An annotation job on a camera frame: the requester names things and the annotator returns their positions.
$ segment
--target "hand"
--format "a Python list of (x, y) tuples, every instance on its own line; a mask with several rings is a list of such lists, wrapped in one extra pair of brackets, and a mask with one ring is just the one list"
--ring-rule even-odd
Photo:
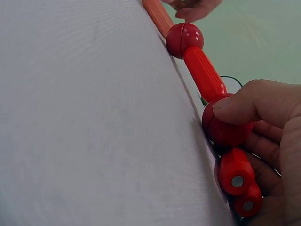
[(213, 112), (232, 124), (255, 122), (243, 147), (264, 199), (259, 214), (242, 224), (300, 226), (301, 85), (254, 80), (217, 102)]
[(176, 18), (185, 19), (187, 23), (193, 23), (206, 17), (214, 10), (222, 0), (161, 0), (170, 4), (177, 12)]

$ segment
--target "red plastic handle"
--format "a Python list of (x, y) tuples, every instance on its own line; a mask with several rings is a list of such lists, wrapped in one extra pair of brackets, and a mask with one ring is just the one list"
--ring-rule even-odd
[(232, 148), (222, 155), (218, 180), (222, 189), (231, 195), (241, 195), (249, 189), (255, 174), (243, 150)]
[(254, 181), (245, 194), (234, 198), (234, 210), (242, 217), (252, 217), (260, 211), (262, 200), (260, 189)]
[(225, 84), (202, 49), (190, 47), (184, 54), (184, 61), (204, 100), (210, 102), (227, 93)]

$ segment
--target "ribbed grip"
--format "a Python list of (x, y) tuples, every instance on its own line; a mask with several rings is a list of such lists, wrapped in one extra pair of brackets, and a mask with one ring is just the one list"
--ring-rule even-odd
[(169, 29), (174, 25), (160, 0), (142, 0), (142, 5), (150, 15), (161, 35), (166, 38)]
[(190, 47), (184, 54), (184, 61), (201, 96), (207, 102), (227, 93), (225, 84), (202, 49)]

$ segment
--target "red ball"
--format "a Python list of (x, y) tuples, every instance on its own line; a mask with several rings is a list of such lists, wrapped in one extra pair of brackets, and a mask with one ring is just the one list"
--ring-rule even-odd
[(212, 106), (217, 101), (230, 97), (232, 94), (223, 94), (210, 102), (203, 112), (202, 124), (206, 136), (216, 145), (236, 147), (243, 143), (251, 134), (253, 123), (248, 125), (234, 125), (225, 123), (215, 117)]
[(185, 51), (190, 47), (203, 48), (202, 32), (193, 24), (179, 23), (171, 27), (166, 36), (168, 52), (178, 59), (183, 59)]

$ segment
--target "white surface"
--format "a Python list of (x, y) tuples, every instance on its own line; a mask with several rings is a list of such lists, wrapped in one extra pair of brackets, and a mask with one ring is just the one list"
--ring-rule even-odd
[(137, 0), (2, 0), (0, 40), (1, 226), (232, 225)]

